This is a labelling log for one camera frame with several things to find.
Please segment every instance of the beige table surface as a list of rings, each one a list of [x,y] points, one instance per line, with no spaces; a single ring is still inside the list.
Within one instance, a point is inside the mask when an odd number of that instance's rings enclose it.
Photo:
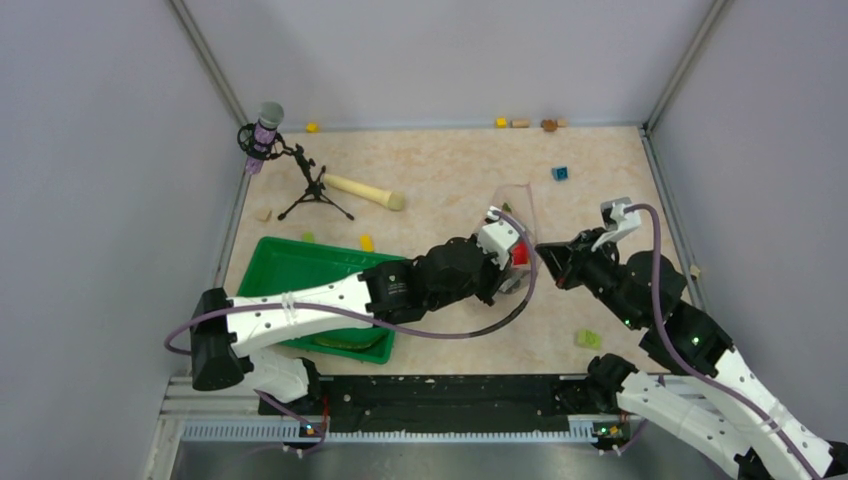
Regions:
[[[542,241],[570,240],[601,226],[601,202],[629,196],[660,207],[650,168],[635,127],[419,130],[289,134],[307,157],[328,172],[381,188],[403,191],[406,209],[391,212],[359,197],[328,188],[327,194],[356,216],[351,222],[331,206],[299,205],[284,221],[276,216],[306,186],[289,157],[267,163],[254,176],[239,223],[225,288],[234,295],[262,237],[299,240],[305,231],[317,243],[359,249],[369,234],[376,251],[415,257],[453,236],[468,236],[495,189],[530,183]],[[555,182],[551,167],[566,165],[569,178]],[[268,222],[254,218],[271,208]],[[651,247],[650,218],[619,244],[622,257]],[[677,264],[663,221],[664,252]],[[407,326],[434,332],[467,332],[508,312],[518,298],[494,307],[466,299]],[[602,335],[600,352],[575,346],[578,329]],[[470,340],[430,340],[397,335],[385,365],[363,363],[287,347],[281,352],[312,359],[322,374],[508,374],[583,373],[598,354],[614,352],[637,367],[661,371],[638,347],[641,334],[626,329],[585,289],[557,290],[542,267],[536,294],[506,328]]]

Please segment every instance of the yellow connector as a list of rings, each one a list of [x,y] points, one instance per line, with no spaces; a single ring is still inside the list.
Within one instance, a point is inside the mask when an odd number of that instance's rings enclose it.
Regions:
[[[374,242],[371,241],[370,235],[363,235],[359,237],[359,245],[362,246],[363,252],[373,252],[374,251]]]

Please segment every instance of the table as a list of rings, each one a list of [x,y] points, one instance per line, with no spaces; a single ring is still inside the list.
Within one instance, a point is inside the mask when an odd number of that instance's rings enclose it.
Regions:
[[[495,189],[529,183],[540,241],[572,239],[602,225],[599,205],[629,196],[660,206],[659,196],[636,127],[565,128],[545,133],[530,129],[361,131],[288,134],[289,145],[303,145],[307,157],[328,172],[406,194],[402,212],[391,212],[359,197],[328,188],[327,194],[356,216],[350,221],[325,204],[299,205],[283,221],[276,216],[306,187],[290,157],[269,162],[254,176],[245,199],[225,279],[235,294],[259,239],[299,240],[311,231],[317,243],[359,249],[371,235],[378,252],[415,257],[454,236],[467,237],[480,222]],[[556,182],[551,168],[567,166],[569,178]],[[267,222],[255,213],[271,208]],[[623,259],[651,248],[650,219],[619,244]],[[663,251],[679,269],[663,219]],[[408,326],[438,332],[476,330],[500,319],[517,298],[485,307],[475,299],[428,314]],[[588,328],[603,338],[601,351],[575,345]],[[584,373],[589,361],[614,352],[643,370],[663,369],[639,347],[642,334],[631,332],[587,290],[557,290],[542,268],[536,294],[525,312],[506,328],[471,340],[429,340],[397,335],[385,365],[291,350],[313,360],[322,374],[518,374]]]

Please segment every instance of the red object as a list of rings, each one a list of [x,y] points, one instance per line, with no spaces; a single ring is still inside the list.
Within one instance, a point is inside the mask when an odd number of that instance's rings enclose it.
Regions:
[[[512,264],[527,265],[527,245],[519,243],[512,249]]]

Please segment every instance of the green plastic bin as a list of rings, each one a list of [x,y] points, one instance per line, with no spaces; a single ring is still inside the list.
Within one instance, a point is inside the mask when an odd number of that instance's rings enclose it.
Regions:
[[[264,237],[256,245],[238,295],[261,297],[317,287],[401,258]],[[346,328],[296,338],[283,345],[384,364],[389,361],[394,341],[395,332],[385,328]]]

